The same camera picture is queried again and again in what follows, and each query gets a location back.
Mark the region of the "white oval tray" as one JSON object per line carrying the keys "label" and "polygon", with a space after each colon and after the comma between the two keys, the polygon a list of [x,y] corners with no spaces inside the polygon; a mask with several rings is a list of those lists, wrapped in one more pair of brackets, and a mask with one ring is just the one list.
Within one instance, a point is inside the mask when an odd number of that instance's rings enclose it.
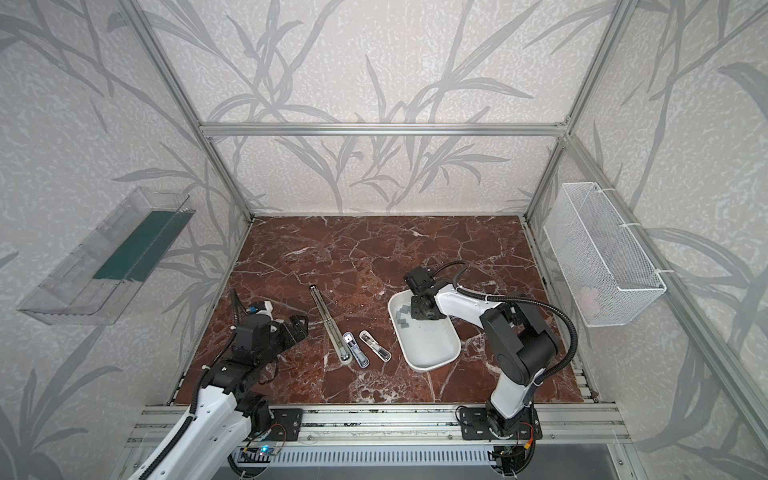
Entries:
{"label": "white oval tray", "polygon": [[[461,341],[450,319],[437,321],[398,318],[397,311],[410,305],[412,293],[396,293],[388,302],[388,312],[406,363],[419,373],[426,373],[454,362],[461,353]],[[398,322],[407,321],[408,328]]]}

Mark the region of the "small white stapler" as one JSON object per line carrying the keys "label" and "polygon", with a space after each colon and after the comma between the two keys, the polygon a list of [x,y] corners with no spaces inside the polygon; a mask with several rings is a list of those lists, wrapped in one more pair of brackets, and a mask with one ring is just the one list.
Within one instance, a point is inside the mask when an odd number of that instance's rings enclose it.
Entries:
{"label": "small white stapler", "polygon": [[384,363],[391,360],[392,354],[385,349],[367,330],[362,330],[359,334],[359,338],[367,345],[373,353],[380,358]]}

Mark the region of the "small blue stapler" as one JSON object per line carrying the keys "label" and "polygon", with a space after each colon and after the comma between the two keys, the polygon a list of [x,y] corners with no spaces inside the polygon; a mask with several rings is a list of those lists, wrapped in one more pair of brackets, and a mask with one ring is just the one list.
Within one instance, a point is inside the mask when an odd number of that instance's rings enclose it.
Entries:
{"label": "small blue stapler", "polygon": [[352,332],[345,332],[342,336],[352,356],[357,362],[360,368],[367,368],[370,365],[368,357],[361,350],[354,334]]}

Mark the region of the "beige black long stapler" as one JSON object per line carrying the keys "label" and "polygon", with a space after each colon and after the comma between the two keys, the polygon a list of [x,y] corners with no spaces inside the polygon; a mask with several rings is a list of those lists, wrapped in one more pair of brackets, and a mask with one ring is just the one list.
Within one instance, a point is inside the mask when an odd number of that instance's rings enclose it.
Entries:
{"label": "beige black long stapler", "polygon": [[324,323],[329,339],[339,358],[339,361],[341,362],[342,365],[349,365],[352,362],[353,357],[350,353],[349,348],[347,347],[346,343],[342,338],[342,334],[335,320],[330,314],[330,311],[324,301],[322,293],[320,292],[320,290],[317,288],[316,285],[311,285],[309,287],[309,291],[312,296],[312,299],[316,304],[319,315]]}

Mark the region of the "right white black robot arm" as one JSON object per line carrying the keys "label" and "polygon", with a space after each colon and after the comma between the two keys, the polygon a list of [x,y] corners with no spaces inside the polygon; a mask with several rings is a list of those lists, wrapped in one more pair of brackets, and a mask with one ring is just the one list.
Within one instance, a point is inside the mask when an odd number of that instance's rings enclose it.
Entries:
{"label": "right white black robot arm", "polygon": [[533,419],[536,390],[574,359],[579,339],[573,321],[559,308],[522,296],[481,293],[437,274],[451,266],[469,269],[464,260],[435,270],[417,266],[404,275],[412,297],[411,316],[418,321],[457,317],[481,328],[501,368],[486,402],[481,426],[495,438],[508,439],[523,421]]}

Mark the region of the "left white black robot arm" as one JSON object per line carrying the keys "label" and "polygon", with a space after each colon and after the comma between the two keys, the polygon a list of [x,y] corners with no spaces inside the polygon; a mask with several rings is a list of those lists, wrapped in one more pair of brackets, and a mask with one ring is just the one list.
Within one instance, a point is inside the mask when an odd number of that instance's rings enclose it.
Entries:
{"label": "left white black robot arm", "polygon": [[211,479],[246,439],[274,425],[267,398],[253,391],[262,371],[309,336],[309,320],[273,317],[269,301],[245,306],[230,290],[234,325],[214,363],[203,369],[188,411],[131,475],[133,479]]}

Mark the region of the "green circuit board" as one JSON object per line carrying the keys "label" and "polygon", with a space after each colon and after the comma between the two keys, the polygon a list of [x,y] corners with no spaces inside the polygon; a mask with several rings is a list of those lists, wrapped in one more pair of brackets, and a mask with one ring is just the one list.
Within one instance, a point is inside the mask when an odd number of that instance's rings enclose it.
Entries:
{"label": "green circuit board", "polygon": [[241,450],[240,460],[244,463],[270,463],[273,457],[282,452],[280,446],[262,445],[246,447]]}

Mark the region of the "pink object in basket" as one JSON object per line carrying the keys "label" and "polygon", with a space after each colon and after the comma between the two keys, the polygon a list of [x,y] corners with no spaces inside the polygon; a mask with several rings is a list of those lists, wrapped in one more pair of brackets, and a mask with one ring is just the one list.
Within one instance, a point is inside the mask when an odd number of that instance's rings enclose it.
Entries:
{"label": "pink object in basket", "polygon": [[595,311],[600,310],[599,297],[600,292],[598,289],[582,287],[576,296],[576,300],[582,310],[590,311],[590,313],[593,314]]}

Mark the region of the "clear plastic wall bin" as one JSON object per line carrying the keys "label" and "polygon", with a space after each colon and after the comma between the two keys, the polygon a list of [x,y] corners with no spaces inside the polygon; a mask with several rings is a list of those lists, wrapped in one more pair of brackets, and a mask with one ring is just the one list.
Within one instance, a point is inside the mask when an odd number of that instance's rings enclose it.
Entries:
{"label": "clear plastic wall bin", "polygon": [[184,193],[135,188],[18,306],[47,325],[112,325],[196,211]]}

